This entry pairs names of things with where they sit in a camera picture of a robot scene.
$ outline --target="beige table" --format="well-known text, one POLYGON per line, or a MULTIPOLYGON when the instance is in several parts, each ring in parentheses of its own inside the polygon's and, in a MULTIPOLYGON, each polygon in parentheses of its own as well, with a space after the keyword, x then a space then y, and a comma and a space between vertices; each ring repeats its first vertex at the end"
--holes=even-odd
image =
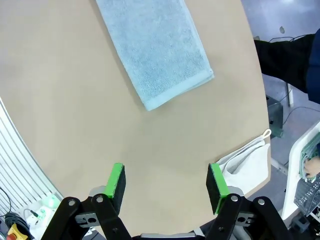
POLYGON ((0 3, 0 96, 18 131, 65 196, 84 200, 123 162, 120 216, 132 234, 209 221, 208 164, 268 128, 241 1, 186 3, 215 79, 150 112, 94 0, 0 3))

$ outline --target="person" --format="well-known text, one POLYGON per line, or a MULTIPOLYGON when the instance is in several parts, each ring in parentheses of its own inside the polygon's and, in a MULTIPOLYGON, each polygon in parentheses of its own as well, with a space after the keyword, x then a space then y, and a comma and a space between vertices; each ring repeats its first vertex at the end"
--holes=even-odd
MULTIPOLYGON (((290 41, 254 40, 261 72, 276 77, 308 94, 320 104, 320 29, 290 41)), ((308 178, 320 173, 320 157, 306 161, 308 178)))

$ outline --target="green gripper pad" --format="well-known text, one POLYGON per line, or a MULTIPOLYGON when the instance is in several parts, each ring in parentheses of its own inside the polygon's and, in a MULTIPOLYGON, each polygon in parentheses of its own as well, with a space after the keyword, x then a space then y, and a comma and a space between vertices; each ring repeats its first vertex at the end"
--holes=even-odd
POLYGON ((113 165, 110 177, 104 189, 104 194, 110 199, 114 210, 120 213, 122 199, 126 188, 125 166, 122 163, 113 165))
POLYGON ((218 214, 230 192, 217 163, 211 163, 208 166, 206 188, 209 193, 213 214, 218 214))

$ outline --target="green tape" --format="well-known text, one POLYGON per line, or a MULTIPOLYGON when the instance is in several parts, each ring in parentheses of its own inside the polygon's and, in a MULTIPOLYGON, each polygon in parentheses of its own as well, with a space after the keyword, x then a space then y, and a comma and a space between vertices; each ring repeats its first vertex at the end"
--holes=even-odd
POLYGON ((222 175, 222 171, 219 167, 218 163, 211 163, 211 169, 213 172, 213 176, 216 182, 216 185, 218 187, 219 191, 219 202, 217 204, 217 208, 214 214, 218 214, 220 211, 220 208, 222 207, 222 204, 224 203, 225 198, 230 194, 228 186, 226 184, 225 178, 222 175))
POLYGON ((124 165, 122 163, 115 163, 113 165, 110 177, 108 179, 108 183, 106 184, 104 189, 104 194, 107 195, 110 199, 113 199, 113 197, 115 196, 119 177, 123 169, 124 165))

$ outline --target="person's leg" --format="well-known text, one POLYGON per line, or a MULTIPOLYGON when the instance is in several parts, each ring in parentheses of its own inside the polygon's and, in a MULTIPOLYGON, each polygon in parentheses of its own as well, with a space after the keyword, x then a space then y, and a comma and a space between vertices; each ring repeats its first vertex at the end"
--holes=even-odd
POLYGON ((279 78, 306 93, 306 73, 314 34, 294 41, 255 40, 263 74, 279 78))

